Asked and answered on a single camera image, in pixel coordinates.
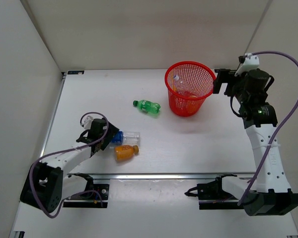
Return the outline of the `orange juice bottle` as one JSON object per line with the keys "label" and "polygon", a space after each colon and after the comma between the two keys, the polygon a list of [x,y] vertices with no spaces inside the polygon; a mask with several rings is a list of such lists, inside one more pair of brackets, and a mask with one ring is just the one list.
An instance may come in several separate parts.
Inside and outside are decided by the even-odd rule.
{"label": "orange juice bottle", "polygon": [[124,162],[139,153],[139,147],[137,145],[122,145],[117,146],[114,149],[115,159],[117,162]]}
{"label": "orange juice bottle", "polygon": [[198,100],[194,100],[197,98],[194,94],[188,94],[188,100],[186,102],[186,111],[187,113],[193,114],[199,109]]}

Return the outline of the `blue label clear bottle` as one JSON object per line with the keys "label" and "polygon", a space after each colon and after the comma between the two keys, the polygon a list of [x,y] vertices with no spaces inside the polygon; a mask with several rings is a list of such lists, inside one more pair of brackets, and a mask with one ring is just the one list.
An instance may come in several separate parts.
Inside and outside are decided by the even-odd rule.
{"label": "blue label clear bottle", "polygon": [[119,131],[111,140],[109,148],[113,149],[116,146],[122,145],[137,145],[140,146],[141,135],[139,132]]}

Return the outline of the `red mesh plastic bin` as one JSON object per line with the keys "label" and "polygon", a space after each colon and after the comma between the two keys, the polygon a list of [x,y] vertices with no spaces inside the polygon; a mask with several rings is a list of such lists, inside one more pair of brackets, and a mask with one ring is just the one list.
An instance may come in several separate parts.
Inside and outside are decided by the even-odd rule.
{"label": "red mesh plastic bin", "polygon": [[215,79],[214,72],[199,62],[181,61],[170,66],[164,82],[171,111],[181,117],[197,113],[212,95]]}

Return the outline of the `large clear plastic bottle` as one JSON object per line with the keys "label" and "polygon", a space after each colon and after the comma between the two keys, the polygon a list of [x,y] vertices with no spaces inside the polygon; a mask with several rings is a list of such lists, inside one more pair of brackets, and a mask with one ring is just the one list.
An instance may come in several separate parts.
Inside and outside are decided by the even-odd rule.
{"label": "large clear plastic bottle", "polygon": [[196,93],[194,92],[194,90],[192,89],[192,87],[187,81],[180,78],[178,75],[175,75],[173,77],[173,80],[174,80],[174,88],[180,95],[185,97],[197,98]]}

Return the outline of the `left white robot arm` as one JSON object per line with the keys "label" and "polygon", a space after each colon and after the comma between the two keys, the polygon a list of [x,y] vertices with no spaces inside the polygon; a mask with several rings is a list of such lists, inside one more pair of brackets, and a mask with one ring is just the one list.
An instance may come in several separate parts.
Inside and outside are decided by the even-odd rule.
{"label": "left white robot arm", "polygon": [[71,171],[103,151],[119,129],[106,118],[87,117],[80,124],[84,130],[71,148],[44,155],[32,164],[21,191],[22,203],[40,209],[50,218],[71,196],[100,197],[90,175]]}

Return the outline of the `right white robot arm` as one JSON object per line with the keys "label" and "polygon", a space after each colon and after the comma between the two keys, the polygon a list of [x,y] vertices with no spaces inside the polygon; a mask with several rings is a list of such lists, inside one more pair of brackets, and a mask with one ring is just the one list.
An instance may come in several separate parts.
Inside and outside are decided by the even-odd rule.
{"label": "right white robot arm", "polygon": [[285,215],[298,207],[298,193],[292,192],[286,178],[276,139],[276,112],[266,101],[274,78],[260,69],[215,72],[213,93],[219,93],[225,83],[224,94],[240,104],[235,115],[243,120],[256,171],[250,180],[234,174],[219,175],[211,182],[197,184],[185,195],[198,198],[201,210],[243,209],[249,216]]}

